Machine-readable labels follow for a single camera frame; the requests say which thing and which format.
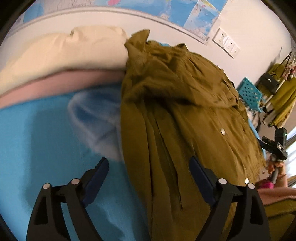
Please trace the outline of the right forearm pink sleeve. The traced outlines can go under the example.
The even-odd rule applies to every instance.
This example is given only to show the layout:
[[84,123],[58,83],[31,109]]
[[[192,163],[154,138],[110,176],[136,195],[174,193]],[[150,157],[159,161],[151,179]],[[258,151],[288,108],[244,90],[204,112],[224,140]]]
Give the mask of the right forearm pink sleeve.
[[261,188],[257,190],[263,205],[271,205],[288,199],[295,199],[296,189],[290,187]]

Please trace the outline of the right hand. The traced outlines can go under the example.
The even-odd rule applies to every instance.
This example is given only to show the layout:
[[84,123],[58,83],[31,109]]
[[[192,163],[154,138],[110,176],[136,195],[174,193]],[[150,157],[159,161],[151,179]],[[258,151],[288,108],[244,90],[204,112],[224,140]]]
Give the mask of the right hand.
[[284,161],[269,160],[267,170],[275,187],[288,187]]

